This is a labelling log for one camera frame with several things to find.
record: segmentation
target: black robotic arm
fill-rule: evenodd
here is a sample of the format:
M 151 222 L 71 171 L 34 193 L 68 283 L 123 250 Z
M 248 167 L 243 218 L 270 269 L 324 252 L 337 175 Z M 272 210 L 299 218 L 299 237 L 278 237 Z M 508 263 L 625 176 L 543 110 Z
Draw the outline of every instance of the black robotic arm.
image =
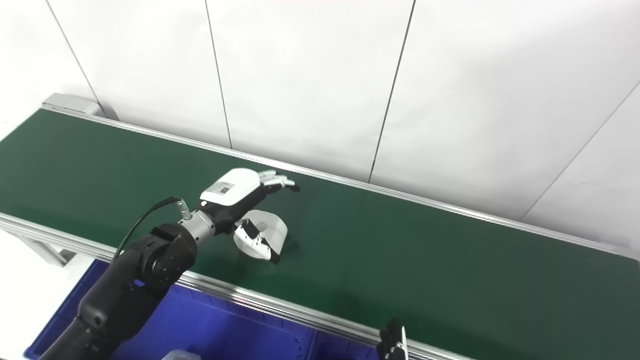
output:
M 115 256 L 80 301 L 71 325 L 40 359 L 108 359 L 121 342 L 142 329 L 169 287 L 195 264 L 204 241 L 233 233 L 249 210 L 285 187 L 300 190 L 273 170 L 235 168 L 202 193 L 193 212 L 182 203 L 182 220 L 153 228 Z

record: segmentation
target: robotic hand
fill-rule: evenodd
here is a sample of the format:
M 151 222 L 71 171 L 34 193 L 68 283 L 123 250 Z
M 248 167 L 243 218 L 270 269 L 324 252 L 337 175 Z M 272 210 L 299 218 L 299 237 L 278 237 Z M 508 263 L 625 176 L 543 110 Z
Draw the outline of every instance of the robotic hand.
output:
M 201 194 L 202 202 L 193 211 L 183 200 L 164 201 L 180 200 L 182 220 L 153 228 L 122 255 L 118 250 L 109 268 L 80 301 L 73 322 L 40 359 L 108 359 L 121 342 L 140 331 L 169 287 L 195 264 L 201 244 L 244 226 L 242 217 L 282 188 L 300 190 L 294 181 L 274 170 L 258 173 L 234 168 Z M 249 233 L 259 239 L 259 232 Z M 279 256 L 271 254 L 273 250 L 266 241 L 259 241 L 257 247 L 265 256 L 270 251 L 266 259 L 277 263 Z
M 380 360 L 409 360 L 404 326 L 397 318 L 387 321 L 387 328 L 380 331 L 380 339 L 376 345 Z

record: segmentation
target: blue bin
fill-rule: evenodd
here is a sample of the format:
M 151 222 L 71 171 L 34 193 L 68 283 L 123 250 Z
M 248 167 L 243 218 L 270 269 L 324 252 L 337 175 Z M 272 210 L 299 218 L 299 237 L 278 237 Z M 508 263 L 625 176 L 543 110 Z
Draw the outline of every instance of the blue bin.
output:
M 38 359 L 71 323 L 109 265 L 94 261 L 24 353 Z M 171 350 L 203 360 L 377 360 L 375 349 L 174 285 L 142 330 L 111 360 L 160 360 Z

